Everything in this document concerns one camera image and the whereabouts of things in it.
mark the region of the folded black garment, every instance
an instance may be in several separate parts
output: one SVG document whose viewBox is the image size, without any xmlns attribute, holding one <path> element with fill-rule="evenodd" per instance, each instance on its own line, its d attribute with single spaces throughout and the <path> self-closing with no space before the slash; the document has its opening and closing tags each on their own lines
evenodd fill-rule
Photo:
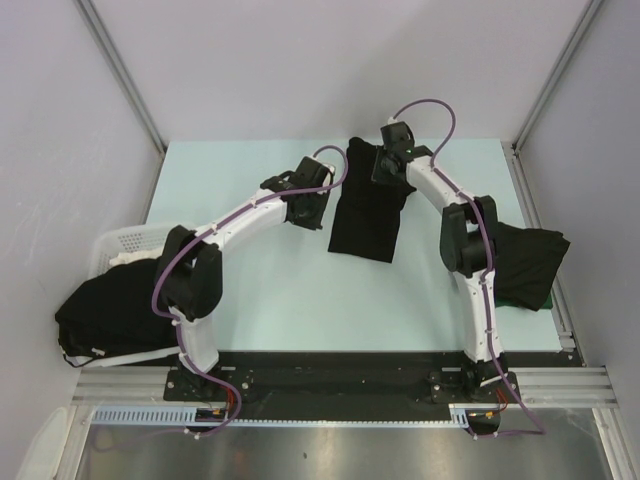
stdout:
<svg viewBox="0 0 640 480">
<path fill-rule="evenodd" d="M 543 308 L 569 245 L 560 232 L 520 229 L 499 222 L 496 300 L 535 311 Z"/>
<path fill-rule="evenodd" d="M 158 260 L 139 260 L 80 285 L 55 315 L 65 354 L 109 358 L 175 347 L 171 320 L 151 310 L 157 268 Z"/>
<path fill-rule="evenodd" d="M 342 184 L 329 251 L 391 263 L 400 229 L 400 212 L 415 188 L 371 182 L 379 148 L 361 138 L 349 140 L 349 172 Z"/>
</svg>

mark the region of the metal floor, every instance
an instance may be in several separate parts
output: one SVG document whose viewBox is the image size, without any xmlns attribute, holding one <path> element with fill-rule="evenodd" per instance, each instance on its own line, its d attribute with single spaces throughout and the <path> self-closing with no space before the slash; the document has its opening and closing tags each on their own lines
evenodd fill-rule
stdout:
<svg viewBox="0 0 640 480">
<path fill-rule="evenodd" d="M 591 410 L 538 410 L 549 433 L 473 441 L 462 430 L 235 427 L 195 441 L 181 434 L 97 453 L 148 427 L 92 427 L 77 480 L 611 479 Z M 503 429 L 529 428 L 517 410 Z"/>
</svg>

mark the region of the green fabric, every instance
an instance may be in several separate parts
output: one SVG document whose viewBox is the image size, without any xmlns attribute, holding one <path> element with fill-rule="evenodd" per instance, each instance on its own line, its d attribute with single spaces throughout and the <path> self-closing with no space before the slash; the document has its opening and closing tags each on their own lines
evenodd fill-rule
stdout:
<svg viewBox="0 0 640 480">
<path fill-rule="evenodd" d="M 510 302 L 509 300 L 500 300 L 499 298 L 495 299 L 496 308 L 498 307 L 517 307 L 515 303 Z M 553 301 L 551 300 L 551 294 L 547 297 L 547 300 L 544 302 L 544 305 L 540 307 L 541 310 L 551 310 L 553 308 Z"/>
</svg>

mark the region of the black mounting plate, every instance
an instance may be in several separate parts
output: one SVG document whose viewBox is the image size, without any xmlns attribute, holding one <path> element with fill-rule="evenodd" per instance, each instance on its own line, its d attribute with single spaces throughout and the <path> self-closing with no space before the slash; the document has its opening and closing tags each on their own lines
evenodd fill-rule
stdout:
<svg viewBox="0 0 640 480">
<path fill-rule="evenodd" d="M 220 387 L 180 366 L 167 375 L 162 396 L 166 402 L 214 402 L 224 401 L 226 393 Z"/>
<path fill-rule="evenodd" d="M 433 400 L 433 403 L 496 403 L 496 390 L 500 390 L 510 403 L 516 402 L 516 399 L 513 398 L 502 380 L 491 383 L 473 394 L 470 394 L 465 391 L 462 383 L 462 372 L 433 371 L 429 373 L 428 378 L 429 384 L 431 385 L 431 400 Z M 520 387 L 518 385 L 518 378 L 516 374 L 513 372 L 507 372 L 507 378 L 516 393 L 520 395 Z"/>
</svg>

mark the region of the metal frame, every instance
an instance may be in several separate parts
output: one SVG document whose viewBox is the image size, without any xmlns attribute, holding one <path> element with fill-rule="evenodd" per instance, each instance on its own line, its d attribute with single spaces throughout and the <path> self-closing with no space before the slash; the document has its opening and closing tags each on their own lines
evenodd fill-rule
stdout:
<svg viewBox="0 0 640 480">
<path fill-rule="evenodd" d="M 631 442 L 627 437 L 620 410 L 594 409 L 593 416 L 614 480 L 637 479 L 640 468 L 633 451 L 628 448 Z"/>
<path fill-rule="evenodd" d="M 524 174 L 520 155 L 517 154 L 514 148 L 508 143 L 503 143 L 502 148 L 507 160 L 507 166 L 509 167 L 509 173 L 511 173 L 511 179 L 516 190 L 516 196 L 518 197 L 520 208 L 524 214 L 525 225 L 529 228 L 542 228 L 540 215 L 536 209 L 533 192 L 531 191 L 529 182 Z M 560 273 L 558 273 L 553 284 L 551 298 L 554 306 L 552 315 L 556 324 L 558 336 L 560 337 L 560 345 L 565 351 L 577 349 L 581 358 L 584 358 L 580 344 L 579 342 L 576 342 L 573 322 L 571 321 L 571 314 L 564 294 L 562 275 Z"/>
<path fill-rule="evenodd" d="M 75 406 L 176 405 L 163 400 L 169 367 L 83 369 L 73 396 Z M 615 408 L 605 368 L 511 368 L 522 399 L 532 408 Z M 186 402 L 181 406 L 223 408 L 224 402 Z"/>
<path fill-rule="evenodd" d="M 149 113 L 147 106 L 140 95 L 140 91 L 136 87 L 129 70 L 122 61 L 122 57 L 116 48 L 111 35 L 100 18 L 100 14 L 93 4 L 92 0 L 73 0 L 80 15 L 84 19 L 87 28 L 91 32 L 98 48 L 102 52 L 105 61 L 109 65 L 113 76 L 120 85 L 122 93 L 131 105 L 136 117 L 140 120 L 142 127 L 153 142 L 160 158 L 164 159 L 167 146 L 162 140 L 162 136 L 156 127 L 153 117 Z"/>
<path fill-rule="evenodd" d="M 516 152 L 519 153 L 522 150 L 523 145 L 529 138 L 531 130 L 540 118 L 544 108 L 549 103 L 549 100 L 558 87 L 560 80 L 564 76 L 578 49 L 582 45 L 589 28 L 593 24 L 604 3 L 605 0 L 590 0 L 582 11 L 582 15 L 569 35 L 569 39 L 562 48 L 562 52 L 560 53 L 558 60 L 556 60 L 555 65 L 551 69 L 549 77 L 547 77 L 542 90 L 538 94 L 538 98 L 536 98 L 536 101 L 533 103 L 533 107 L 527 114 L 527 117 L 520 128 L 515 141 L 513 142 Z"/>
<path fill-rule="evenodd" d="M 56 480 L 74 480 L 89 433 L 91 418 L 97 408 L 113 405 L 146 406 L 149 412 L 163 411 L 173 402 L 165 402 L 168 367 L 110 367 L 83 370 L 73 397 L 74 417 Z M 566 408 L 593 410 L 602 443 L 610 464 L 613 478 L 635 479 L 638 467 L 629 445 L 618 404 L 605 368 L 513 368 L 518 375 L 523 400 L 534 409 Z M 180 406 L 223 406 L 203 403 L 180 403 Z M 463 404 L 451 405 L 452 421 L 460 421 L 457 415 Z M 238 422 L 242 426 L 267 427 L 407 427 L 432 428 L 421 422 L 379 425 L 375 422 Z M 450 428 L 443 423 L 436 428 Z"/>
</svg>

